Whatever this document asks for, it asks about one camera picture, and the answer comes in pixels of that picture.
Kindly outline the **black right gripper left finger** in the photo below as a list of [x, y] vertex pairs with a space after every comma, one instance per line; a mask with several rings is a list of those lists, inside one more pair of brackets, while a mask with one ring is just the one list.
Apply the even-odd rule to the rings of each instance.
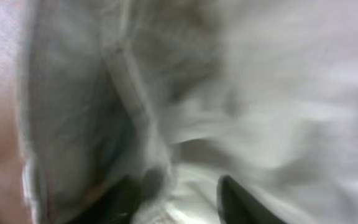
[[163, 181], [160, 169], [148, 170], [141, 179], [127, 175], [70, 224], [130, 224], [141, 205], [157, 197]]

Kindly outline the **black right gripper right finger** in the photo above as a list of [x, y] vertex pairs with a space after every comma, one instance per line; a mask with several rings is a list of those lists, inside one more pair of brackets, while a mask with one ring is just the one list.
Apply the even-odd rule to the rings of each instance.
[[221, 224], [286, 224], [229, 175], [219, 178], [217, 198]]

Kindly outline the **beige shorts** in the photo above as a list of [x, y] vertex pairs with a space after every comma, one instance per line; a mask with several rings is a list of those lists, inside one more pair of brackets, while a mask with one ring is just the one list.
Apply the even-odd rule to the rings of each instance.
[[150, 169], [131, 223], [221, 223], [223, 175], [285, 223], [358, 223], [358, 1], [33, 1], [28, 21], [33, 223]]

